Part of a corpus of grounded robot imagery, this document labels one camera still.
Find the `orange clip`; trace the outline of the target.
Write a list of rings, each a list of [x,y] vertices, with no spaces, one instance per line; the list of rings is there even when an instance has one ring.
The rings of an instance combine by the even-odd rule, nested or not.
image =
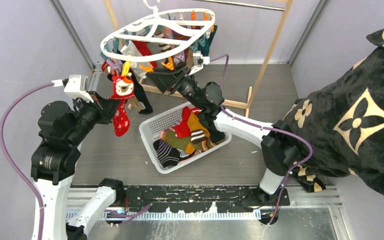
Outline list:
[[[161,63],[161,65],[167,69],[169,69],[170,71],[173,71],[174,68],[175,68],[175,64],[174,64],[174,61],[173,61],[173,58],[170,56],[166,59],[166,61],[163,61]]]
[[[140,67],[143,71],[145,71],[145,72],[147,72],[147,73],[152,73],[152,72],[154,72],[154,67],[153,67],[153,65],[152,65],[150,62],[148,62],[147,64],[140,64],[139,67]]]
[[[130,61],[125,61],[122,64],[120,76],[121,77],[127,77],[129,75],[129,73],[130,73],[130,67],[131,67],[131,62]]]

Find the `red snowflake sock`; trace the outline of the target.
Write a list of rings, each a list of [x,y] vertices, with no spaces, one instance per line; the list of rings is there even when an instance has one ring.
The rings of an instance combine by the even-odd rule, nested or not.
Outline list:
[[[119,105],[115,111],[112,123],[114,133],[117,137],[123,136],[130,127],[130,119],[126,112],[126,103],[128,99],[135,96],[134,82],[132,74],[122,76],[113,76],[113,94],[109,97],[111,100],[118,100]]]

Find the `brown sock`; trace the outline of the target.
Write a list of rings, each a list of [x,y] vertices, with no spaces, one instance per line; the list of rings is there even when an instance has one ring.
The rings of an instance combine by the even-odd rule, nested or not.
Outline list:
[[[138,99],[136,96],[127,100],[129,110],[135,109],[137,112],[141,112],[146,109],[146,105],[143,100]]]

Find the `white oval clip hanger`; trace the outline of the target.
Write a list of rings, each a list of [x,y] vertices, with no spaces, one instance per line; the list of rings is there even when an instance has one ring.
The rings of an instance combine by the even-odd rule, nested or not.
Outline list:
[[[178,8],[165,11],[159,11],[156,5],[149,5],[146,0],[143,4],[152,11],[152,14],[144,16],[106,36],[100,43],[100,50],[103,55],[111,59],[122,60],[126,62],[153,62],[157,60],[163,60],[174,56],[190,46],[194,45],[207,35],[212,26],[215,24],[215,13],[206,8]],[[203,13],[204,20],[173,20],[164,18],[168,14],[183,14],[183,13]],[[166,27],[182,36],[188,37],[187,40],[171,39],[164,37],[157,37],[156,33],[159,27]],[[145,43],[155,43],[161,45],[174,46],[166,52],[148,55],[148,56],[136,56],[136,55],[123,55],[109,50],[108,42],[114,40],[124,41],[138,41]]]

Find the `red penguin sock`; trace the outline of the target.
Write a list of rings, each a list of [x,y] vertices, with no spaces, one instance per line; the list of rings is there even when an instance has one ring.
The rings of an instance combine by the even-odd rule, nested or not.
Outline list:
[[[188,106],[185,106],[182,109],[181,122],[172,127],[177,138],[185,138],[191,135],[191,131],[188,126],[189,117],[191,113],[200,112],[200,111],[201,110],[196,107],[189,108]]]

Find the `mustard yellow brown-cuffed sock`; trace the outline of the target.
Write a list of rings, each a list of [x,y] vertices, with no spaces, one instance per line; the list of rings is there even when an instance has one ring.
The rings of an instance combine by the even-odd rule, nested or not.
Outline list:
[[[210,132],[200,123],[199,118],[194,112],[189,115],[187,126],[190,130],[192,144],[200,143],[210,137]]]

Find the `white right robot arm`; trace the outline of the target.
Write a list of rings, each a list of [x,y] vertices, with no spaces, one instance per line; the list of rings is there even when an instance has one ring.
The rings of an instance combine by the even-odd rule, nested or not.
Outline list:
[[[179,92],[200,110],[199,122],[211,133],[229,133],[260,147],[266,167],[256,196],[263,205],[271,205],[279,196],[279,187],[300,156],[299,141],[289,136],[289,126],[279,120],[275,124],[259,122],[225,109],[221,87],[213,81],[199,87],[185,66],[174,70],[155,68],[146,77],[162,93]]]

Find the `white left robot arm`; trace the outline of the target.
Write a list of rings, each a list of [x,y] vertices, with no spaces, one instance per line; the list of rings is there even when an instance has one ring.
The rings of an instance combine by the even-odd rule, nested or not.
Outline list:
[[[31,157],[31,177],[42,200],[36,205],[34,239],[85,240],[108,207],[126,201],[123,182],[105,178],[86,205],[74,217],[66,217],[69,189],[81,155],[79,145],[95,125],[109,124],[120,105],[119,100],[97,92],[91,95],[92,102],[76,98],[70,107],[59,100],[41,110],[41,143]]]

